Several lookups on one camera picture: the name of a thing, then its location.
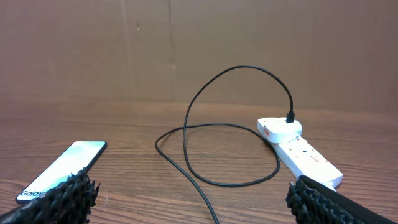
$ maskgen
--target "cable connector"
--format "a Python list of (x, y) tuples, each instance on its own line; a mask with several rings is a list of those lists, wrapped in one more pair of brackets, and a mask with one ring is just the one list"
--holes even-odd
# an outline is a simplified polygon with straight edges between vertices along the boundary
[(294, 121), (294, 112), (291, 110), (287, 113), (286, 123), (293, 123)]

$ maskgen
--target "extension socket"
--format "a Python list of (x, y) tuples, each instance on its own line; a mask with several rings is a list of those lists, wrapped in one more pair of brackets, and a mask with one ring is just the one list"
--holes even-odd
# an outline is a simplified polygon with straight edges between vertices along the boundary
[(271, 142), (278, 156), (296, 178), (306, 175), (335, 191), (334, 187), (340, 184), (343, 174), (301, 137), (300, 122), (295, 120), (286, 123), (285, 120), (286, 118), (261, 118), (257, 129)]

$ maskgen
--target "white phone screen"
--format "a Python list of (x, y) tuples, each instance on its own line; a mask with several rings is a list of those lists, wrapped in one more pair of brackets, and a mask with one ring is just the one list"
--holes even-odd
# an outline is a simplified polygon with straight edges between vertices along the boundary
[(17, 202), (35, 199), (59, 183), (66, 181), (71, 174), (76, 175), (82, 168), (87, 167), (97, 154), (102, 152), (105, 145), (104, 141), (74, 142), (17, 196)]

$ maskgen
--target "power strip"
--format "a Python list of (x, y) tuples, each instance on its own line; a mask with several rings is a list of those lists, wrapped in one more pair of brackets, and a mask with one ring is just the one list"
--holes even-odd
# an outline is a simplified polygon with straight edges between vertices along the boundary
[(301, 137), (299, 121), (286, 123), (286, 118), (261, 118), (257, 129), (296, 178), (306, 175), (334, 191), (341, 183), (343, 174)]

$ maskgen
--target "power adapter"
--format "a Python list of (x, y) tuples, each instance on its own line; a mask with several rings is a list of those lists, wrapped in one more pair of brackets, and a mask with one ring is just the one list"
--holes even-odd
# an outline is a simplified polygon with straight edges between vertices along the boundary
[(301, 137), (303, 128), (299, 121), (261, 118), (257, 129), (296, 178), (306, 175), (334, 191), (341, 183), (343, 174)]

